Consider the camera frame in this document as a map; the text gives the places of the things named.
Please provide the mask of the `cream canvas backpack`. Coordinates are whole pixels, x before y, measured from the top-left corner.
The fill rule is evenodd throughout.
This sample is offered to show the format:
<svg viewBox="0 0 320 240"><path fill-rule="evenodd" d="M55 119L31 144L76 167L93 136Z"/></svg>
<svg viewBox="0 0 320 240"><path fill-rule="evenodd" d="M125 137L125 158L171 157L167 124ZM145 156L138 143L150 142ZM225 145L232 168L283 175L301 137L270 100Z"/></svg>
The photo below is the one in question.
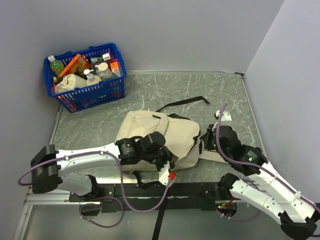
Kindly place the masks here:
<svg viewBox="0 0 320 240"><path fill-rule="evenodd" d="M159 181L144 183L140 171L157 171L147 162L150 154L166 146L175 156L173 170L194 167L199 159L223 162L215 151L203 149L201 129L197 122L177 113L130 111L124 118L115 138L119 147L122 169L132 172L139 188L144 190L159 185Z"/></svg>

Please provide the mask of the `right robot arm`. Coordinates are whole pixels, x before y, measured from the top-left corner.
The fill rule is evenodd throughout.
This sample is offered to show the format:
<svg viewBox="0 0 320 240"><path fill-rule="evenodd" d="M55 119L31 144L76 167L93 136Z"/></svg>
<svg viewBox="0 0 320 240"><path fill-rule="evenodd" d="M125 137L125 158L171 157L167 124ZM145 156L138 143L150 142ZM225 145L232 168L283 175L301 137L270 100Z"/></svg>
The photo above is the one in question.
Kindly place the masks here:
<svg viewBox="0 0 320 240"><path fill-rule="evenodd" d="M320 206L294 189L263 155L259 147L242 144L228 125L211 124L202 136L205 150L216 150L234 170L247 180L226 173L218 182L223 199L246 201L273 218L293 240L317 237Z"/></svg>

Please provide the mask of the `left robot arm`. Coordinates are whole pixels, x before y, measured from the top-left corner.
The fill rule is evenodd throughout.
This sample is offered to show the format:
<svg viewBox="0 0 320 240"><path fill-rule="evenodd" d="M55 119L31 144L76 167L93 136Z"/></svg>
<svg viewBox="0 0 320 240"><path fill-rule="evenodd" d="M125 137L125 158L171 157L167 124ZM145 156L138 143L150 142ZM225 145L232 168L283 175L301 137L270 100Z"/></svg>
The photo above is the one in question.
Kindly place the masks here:
<svg viewBox="0 0 320 240"><path fill-rule="evenodd" d="M140 162L155 166L159 182L165 186L177 159L166 147L165 137L157 131L80 150L57 150L53 144L48 144L31 160L32 192L44 194L59 189L93 201L99 195L96 178L78 175L77 171L103 166L136 166Z"/></svg>

